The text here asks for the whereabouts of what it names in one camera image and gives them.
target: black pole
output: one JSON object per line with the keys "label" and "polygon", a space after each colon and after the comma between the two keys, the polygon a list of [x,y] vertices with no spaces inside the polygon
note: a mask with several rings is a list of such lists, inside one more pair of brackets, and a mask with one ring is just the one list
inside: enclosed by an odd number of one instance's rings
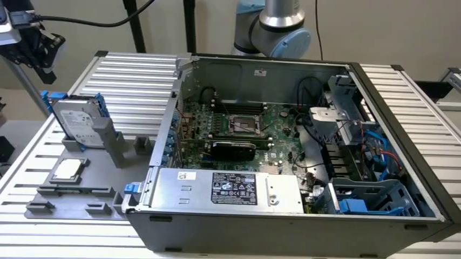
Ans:
{"label": "black pole", "polygon": [[[126,10],[128,16],[137,10],[136,0],[122,0],[124,9]],[[134,16],[129,20],[129,27],[130,27],[130,34],[132,39],[134,41],[134,47],[137,53],[146,53],[145,51],[145,44],[144,44],[144,36],[142,36],[142,29],[141,29],[141,22],[138,20],[138,16]]]}
{"label": "black pole", "polygon": [[196,53],[195,0],[181,0],[184,8],[187,52]]}

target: motherboard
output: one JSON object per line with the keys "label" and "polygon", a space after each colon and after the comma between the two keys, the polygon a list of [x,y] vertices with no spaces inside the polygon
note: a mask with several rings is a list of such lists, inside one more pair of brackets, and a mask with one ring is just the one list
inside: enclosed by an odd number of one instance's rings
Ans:
{"label": "motherboard", "polygon": [[279,104],[185,103],[181,168],[301,175],[297,111]]}

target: green circuit board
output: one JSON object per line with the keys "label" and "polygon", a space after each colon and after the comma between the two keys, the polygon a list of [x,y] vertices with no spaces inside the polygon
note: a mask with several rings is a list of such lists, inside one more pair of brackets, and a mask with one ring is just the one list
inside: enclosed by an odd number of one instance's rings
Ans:
{"label": "green circuit board", "polygon": [[[292,170],[296,171],[297,168],[292,167],[288,154],[293,158],[301,152],[301,146],[299,133],[296,134],[296,113],[289,114],[289,108],[268,104],[261,113],[248,115],[217,113],[204,105],[185,103],[181,120],[181,167],[292,174]],[[241,127],[229,127],[229,124],[239,124]],[[253,160],[215,161],[208,153],[208,145],[216,138],[255,144]]]}

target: white wall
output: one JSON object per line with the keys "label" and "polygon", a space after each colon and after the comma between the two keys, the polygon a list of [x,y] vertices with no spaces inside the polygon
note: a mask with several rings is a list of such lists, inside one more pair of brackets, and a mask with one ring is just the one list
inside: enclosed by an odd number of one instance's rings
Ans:
{"label": "white wall", "polygon": [[[33,0],[37,13],[113,22],[125,16],[121,0]],[[145,0],[137,0],[140,6]],[[228,53],[233,38],[237,0],[196,0],[197,52]],[[312,41],[305,59],[319,59],[313,0],[300,0]],[[461,66],[459,0],[319,0],[319,31],[327,60],[399,64],[419,80],[438,79],[443,69]],[[141,14],[149,52],[185,51],[181,0],[156,0]],[[134,50],[128,25],[102,29],[45,22],[68,42],[57,63],[57,81],[38,88],[64,91],[72,85],[96,50]],[[18,88],[0,63],[0,87]]]}

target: sticker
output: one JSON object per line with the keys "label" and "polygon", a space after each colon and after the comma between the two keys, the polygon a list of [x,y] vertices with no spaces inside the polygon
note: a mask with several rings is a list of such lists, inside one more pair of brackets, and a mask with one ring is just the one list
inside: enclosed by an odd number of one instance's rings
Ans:
{"label": "sticker", "polygon": [[90,128],[93,120],[89,114],[78,111],[61,110],[60,115],[74,140],[85,146],[102,147],[98,134]]}
{"label": "sticker", "polygon": [[256,76],[256,77],[264,77],[265,75],[267,75],[267,71],[265,70],[255,70],[253,71],[253,75]]}
{"label": "sticker", "polygon": [[257,205],[255,175],[213,173],[211,202],[215,204]]}
{"label": "sticker", "polygon": [[177,180],[195,180],[196,172],[179,172],[177,173]]}

